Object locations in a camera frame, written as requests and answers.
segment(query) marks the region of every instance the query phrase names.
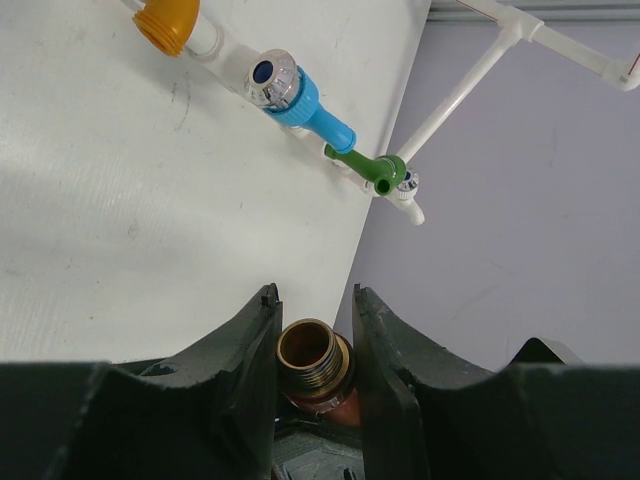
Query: blue nozzle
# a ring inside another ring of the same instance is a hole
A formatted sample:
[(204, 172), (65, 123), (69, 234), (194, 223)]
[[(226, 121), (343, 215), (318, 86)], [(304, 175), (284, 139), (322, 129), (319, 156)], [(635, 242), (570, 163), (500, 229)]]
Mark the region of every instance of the blue nozzle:
[(318, 87), (304, 70), (298, 67), (298, 71), (300, 92), (294, 102), (286, 110), (265, 112), (285, 127), (302, 127), (315, 132), (338, 153), (349, 153), (356, 146), (356, 133), (320, 105)]

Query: pipe elbow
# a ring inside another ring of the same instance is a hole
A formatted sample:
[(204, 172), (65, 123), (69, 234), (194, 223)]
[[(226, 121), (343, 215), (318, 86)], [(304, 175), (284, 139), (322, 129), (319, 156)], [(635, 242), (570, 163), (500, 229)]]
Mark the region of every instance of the pipe elbow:
[(133, 16), (138, 30), (162, 53), (182, 53), (196, 25), (200, 0), (148, 0)]

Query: green plastic fitting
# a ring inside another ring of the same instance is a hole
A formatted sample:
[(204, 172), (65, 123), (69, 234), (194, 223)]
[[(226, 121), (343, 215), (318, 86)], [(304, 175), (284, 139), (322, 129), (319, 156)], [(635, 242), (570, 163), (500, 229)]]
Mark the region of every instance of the green plastic fitting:
[(397, 155), (383, 155), (372, 160), (356, 150), (338, 153), (330, 145), (325, 147), (324, 154), (332, 160), (343, 162), (362, 178), (371, 182), (376, 193), (381, 197), (389, 195), (407, 175), (407, 165)]

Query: metal thread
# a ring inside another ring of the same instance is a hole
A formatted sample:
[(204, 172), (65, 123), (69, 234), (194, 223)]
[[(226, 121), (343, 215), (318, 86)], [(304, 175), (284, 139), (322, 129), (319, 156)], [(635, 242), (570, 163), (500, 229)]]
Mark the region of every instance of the metal thread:
[(278, 341), (277, 354), (281, 382), (297, 395), (330, 392), (344, 371), (336, 334), (318, 320), (300, 320), (287, 328)]

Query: brown cylinder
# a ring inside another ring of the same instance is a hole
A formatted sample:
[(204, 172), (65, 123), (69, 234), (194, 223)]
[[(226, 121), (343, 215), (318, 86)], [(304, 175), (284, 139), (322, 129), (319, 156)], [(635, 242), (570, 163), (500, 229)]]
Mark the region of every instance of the brown cylinder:
[(294, 405), (342, 425), (360, 425), (355, 359), (342, 336), (319, 320), (300, 320), (282, 332), (277, 356), (280, 387)]

